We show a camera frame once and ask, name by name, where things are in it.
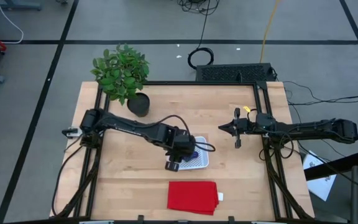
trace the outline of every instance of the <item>black plant pot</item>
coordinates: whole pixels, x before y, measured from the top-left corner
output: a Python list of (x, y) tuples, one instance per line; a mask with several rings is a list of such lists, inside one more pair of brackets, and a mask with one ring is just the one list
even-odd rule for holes
[(150, 99), (144, 93), (136, 93), (136, 98), (127, 100), (128, 109), (138, 117), (144, 117), (149, 113)]

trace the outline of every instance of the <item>yellow tape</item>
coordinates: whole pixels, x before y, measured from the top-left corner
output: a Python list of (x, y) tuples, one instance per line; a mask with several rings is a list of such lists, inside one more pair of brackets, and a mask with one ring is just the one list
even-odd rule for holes
[(245, 106), (245, 107), (243, 107), (248, 113), (250, 113), (251, 112), (251, 109), (249, 109), (249, 107), (248, 106)]

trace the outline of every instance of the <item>black clamp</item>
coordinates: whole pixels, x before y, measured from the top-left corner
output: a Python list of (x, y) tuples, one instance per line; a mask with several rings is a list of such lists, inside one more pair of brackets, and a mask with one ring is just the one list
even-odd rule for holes
[(235, 224), (236, 221), (234, 220), (234, 217), (229, 217), (229, 224)]
[(73, 137), (79, 137), (82, 135), (82, 130), (76, 127), (69, 127), (68, 129), (64, 129), (62, 134), (66, 136), (68, 139), (72, 139)]
[(137, 224), (143, 224), (144, 222), (144, 215), (137, 216)]

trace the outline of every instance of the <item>potted plant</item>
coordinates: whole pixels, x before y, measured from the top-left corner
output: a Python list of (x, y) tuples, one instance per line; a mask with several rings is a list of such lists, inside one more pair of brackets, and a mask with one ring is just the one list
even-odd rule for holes
[(93, 59), (91, 73), (111, 100), (119, 100), (124, 105), (127, 99), (128, 109), (143, 117), (149, 112), (150, 99), (144, 93), (136, 93), (136, 90), (143, 89), (149, 74), (148, 64), (144, 54), (126, 44), (123, 49), (117, 45), (113, 52), (104, 50), (103, 58)]

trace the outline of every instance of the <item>black metal frame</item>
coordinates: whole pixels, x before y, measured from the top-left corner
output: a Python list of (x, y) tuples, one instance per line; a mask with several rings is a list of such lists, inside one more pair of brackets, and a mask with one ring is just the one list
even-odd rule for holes
[[(173, 82), (173, 81), (156, 81), (156, 82), (147, 82), (145, 85), (202, 85), (202, 86), (213, 86), (213, 85), (218, 85), (218, 86), (222, 86), (222, 85), (235, 85), (235, 86), (251, 86), (254, 90), (254, 96), (255, 96), (255, 104), (256, 104), (256, 109), (258, 113), (262, 112), (262, 105), (260, 103), (260, 95), (259, 95), (259, 89), (262, 90), (262, 93), (264, 94), (264, 101), (265, 101), (265, 107), (266, 107), (266, 111), (268, 114), (272, 114), (272, 107), (270, 105), (270, 99), (269, 99), (269, 94), (268, 94), (268, 89), (267, 89), (267, 84), (266, 82), (247, 82), (247, 83), (236, 83), (236, 82)], [(102, 91), (101, 88), (98, 87), (98, 93), (96, 95), (96, 100), (95, 100), (95, 108), (99, 108), (100, 106), (100, 100), (101, 100), (101, 95), (102, 95)], [(109, 98), (106, 97), (105, 102), (104, 102), (104, 110), (108, 111), (109, 108)], [(264, 139), (262, 138), (262, 144), (264, 145), (264, 155), (266, 158), (270, 157), (269, 156), (269, 145), (267, 144), (267, 141), (264, 141)], [(96, 155), (95, 155), (95, 160), (99, 160), (101, 158), (101, 150), (102, 150), (102, 146), (98, 147), (96, 149)], [(282, 158), (280, 156), (278, 156), (279, 154), (276, 153), (276, 163), (277, 163), (277, 170), (278, 170), (278, 174), (280, 176), (280, 180), (282, 182), (283, 186), (287, 186), (286, 181), (285, 181), (285, 174), (284, 174), (284, 169), (283, 169), (283, 164), (282, 164)], [(80, 179), (80, 184), (82, 184), (85, 181), (85, 177), (86, 177), (86, 173), (88, 171), (88, 166), (90, 163), (90, 159), (91, 159), (91, 149), (86, 149), (85, 152), (85, 158), (84, 158), (84, 163), (83, 163), (83, 168), (82, 168), (82, 172), (81, 172), (81, 179)], [(266, 159), (266, 166), (267, 169), (269, 168), (269, 166), (271, 166), (271, 160)], [(75, 206), (74, 209), (74, 213), (73, 213), (73, 217), (70, 218), (51, 218), (48, 220), (34, 220), (34, 221), (27, 221), (27, 222), (17, 222), (16, 224), (35, 224), (35, 223), (79, 223), (79, 222), (85, 222), (85, 221), (91, 221), (91, 212), (92, 212), (92, 207), (93, 207), (93, 201), (94, 201), (94, 195), (95, 195), (95, 190), (96, 190), (96, 182), (97, 182), (97, 178), (98, 175), (95, 175), (95, 177), (93, 178), (92, 182), (91, 182), (91, 186), (89, 188), (89, 197), (88, 197), (88, 201), (87, 201), (87, 205), (86, 205), (86, 213), (84, 217), (80, 216), (80, 210), (81, 210), (81, 206), (82, 206), (82, 200), (83, 197), (81, 197), (81, 200), (78, 201), (78, 203)], [(278, 204), (278, 197), (277, 197), (277, 191), (276, 191), (276, 183), (274, 182), (274, 180), (272, 179), (271, 176), (268, 175), (268, 184), (270, 187), (270, 194), (271, 194), (271, 198), (272, 198), (272, 208), (273, 208), (273, 212), (274, 212), (274, 217), (275, 217), (275, 221), (276, 222), (285, 222), (285, 223), (323, 223), (323, 222), (319, 222), (317, 220), (305, 220), (305, 219), (294, 219), (293, 215), (292, 215), (292, 209), (291, 209), (291, 205), (288, 202), (288, 200), (283, 197), (283, 201), (284, 201), (284, 205), (285, 205), (285, 213), (286, 213), (286, 218), (281, 217), (280, 214), (280, 206)], [(239, 221), (235, 221), (234, 217), (228, 217), (228, 221), (179, 221), (179, 220), (171, 220), (171, 221), (145, 221), (143, 215), (139, 215), (138, 220), (114, 220), (111, 223), (114, 224), (126, 224), (126, 223), (149, 223), (149, 224), (158, 224), (158, 223), (192, 223), (192, 224), (206, 224), (206, 223), (214, 223), (214, 224), (220, 224), (220, 223), (229, 223), (229, 224), (240, 224), (240, 223), (253, 223), (251, 221), (246, 221), (246, 222), (239, 222)]]
[(305, 177), (306, 180), (314, 180), (333, 174), (341, 174), (352, 170), (354, 166), (358, 166), (358, 153), (305, 169)]

